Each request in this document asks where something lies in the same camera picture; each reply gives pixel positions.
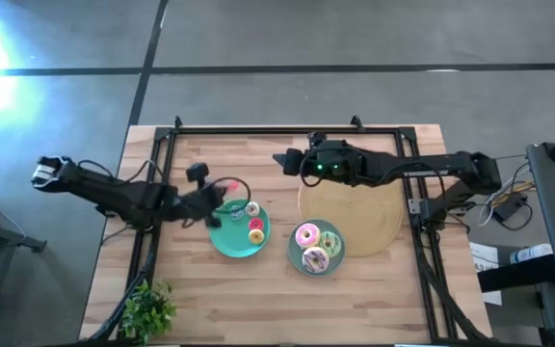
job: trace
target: butcher block tabletop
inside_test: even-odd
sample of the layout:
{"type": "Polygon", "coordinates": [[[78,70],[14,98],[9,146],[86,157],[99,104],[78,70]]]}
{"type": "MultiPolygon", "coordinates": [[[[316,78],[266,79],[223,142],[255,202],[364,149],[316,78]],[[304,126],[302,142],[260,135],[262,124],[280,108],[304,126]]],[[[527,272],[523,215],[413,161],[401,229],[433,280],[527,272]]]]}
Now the butcher block tabletop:
{"type": "MultiPolygon", "coordinates": [[[[416,130],[422,155],[445,152],[437,124],[406,125],[416,130]]],[[[150,157],[156,126],[129,130],[119,177],[133,175],[150,157]]],[[[329,135],[357,147],[396,154],[392,135],[329,135]]],[[[162,155],[166,142],[162,144],[162,155]]],[[[252,200],[271,218],[265,247],[246,258],[230,258],[212,245],[203,222],[182,228],[163,223],[155,279],[173,287],[177,306],[172,330],[151,343],[169,344],[339,344],[429,342],[421,286],[408,218],[385,250],[366,257],[346,257],[324,278],[300,273],[288,260],[287,241],[301,214],[299,177],[282,174],[272,158],[287,148],[308,147],[305,134],[176,136],[170,183],[180,194],[196,188],[185,170],[204,162],[210,177],[236,176],[251,187],[252,200]]],[[[145,179],[146,173],[139,176],[145,179]]],[[[445,177],[445,184],[454,182],[445,177]]],[[[430,196],[440,193],[437,178],[427,180],[430,196]]],[[[396,203],[404,203],[404,197],[396,203]]],[[[110,219],[104,236],[123,227],[110,219]]],[[[134,231],[109,239],[100,249],[80,337],[93,334],[121,299],[127,278],[134,231]]],[[[440,249],[452,296],[466,316],[491,336],[466,233],[447,225],[440,249]]],[[[435,295],[439,330],[445,334],[435,295]]]]}

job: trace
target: concrete floor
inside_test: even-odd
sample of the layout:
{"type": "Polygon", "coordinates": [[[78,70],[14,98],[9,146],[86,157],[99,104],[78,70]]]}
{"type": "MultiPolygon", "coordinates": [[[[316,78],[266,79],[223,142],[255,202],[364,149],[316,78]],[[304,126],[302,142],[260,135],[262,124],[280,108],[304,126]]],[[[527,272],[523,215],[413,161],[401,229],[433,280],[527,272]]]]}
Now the concrete floor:
{"type": "MultiPolygon", "coordinates": [[[[141,67],[158,3],[0,1],[0,68],[141,67]]],[[[555,63],[555,0],[171,0],[154,65],[487,63],[555,63]]],[[[44,154],[115,171],[138,83],[0,77],[0,209],[48,240],[43,254],[16,251],[0,295],[0,346],[76,339],[104,218],[29,179],[44,154]]],[[[139,123],[344,123],[355,114],[440,123],[449,151],[520,154],[555,141],[555,70],[153,76],[139,123]]],[[[520,163],[502,161],[501,173],[520,163]]],[[[476,227],[470,212],[470,239],[545,242],[535,210],[518,232],[476,227]]],[[[494,326],[501,339],[514,332],[494,326]]]]}

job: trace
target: plate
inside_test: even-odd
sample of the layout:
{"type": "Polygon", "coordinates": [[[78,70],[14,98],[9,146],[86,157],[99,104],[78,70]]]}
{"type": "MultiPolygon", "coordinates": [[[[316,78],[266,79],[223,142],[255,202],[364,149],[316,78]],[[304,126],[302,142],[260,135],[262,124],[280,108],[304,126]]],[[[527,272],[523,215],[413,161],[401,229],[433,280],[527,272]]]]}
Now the plate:
{"type": "MultiPolygon", "coordinates": [[[[220,207],[220,210],[233,210],[243,206],[244,203],[246,203],[245,199],[231,200],[220,207]]],[[[222,226],[209,228],[209,238],[213,246],[215,246],[220,253],[230,257],[240,258],[255,254],[265,246],[271,235],[269,215],[265,209],[260,206],[260,212],[256,217],[260,218],[263,222],[262,232],[265,233],[265,239],[259,245],[254,245],[250,242],[248,236],[250,234],[248,223],[252,217],[248,216],[246,211],[242,210],[241,212],[238,213],[241,215],[238,219],[233,218],[230,213],[216,213],[215,216],[220,218],[222,226]]]]}
{"type": "Polygon", "coordinates": [[[333,224],[325,220],[312,219],[299,224],[297,227],[295,227],[293,232],[290,234],[290,238],[288,239],[288,257],[290,258],[290,262],[293,263],[293,265],[297,268],[297,270],[301,271],[302,273],[308,276],[323,277],[323,276],[329,275],[330,273],[335,271],[335,269],[337,269],[339,264],[342,263],[345,255],[346,255],[346,242],[344,242],[344,236],[342,236],[342,233],[339,232],[339,230],[333,224]],[[300,226],[304,225],[305,223],[312,223],[316,225],[318,228],[320,228],[321,232],[331,231],[335,235],[337,235],[337,237],[339,237],[340,241],[342,241],[342,249],[339,251],[339,254],[337,254],[333,258],[330,258],[329,267],[327,268],[327,271],[320,274],[314,274],[312,272],[307,271],[304,268],[304,264],[302,262],[302,258],[304,256],[304,250],[302,250],[301,247],[299,247],[299,245],[297,244],[297,240],[295,239],[295,233],[297,232],[297,229],[300,226]]]}

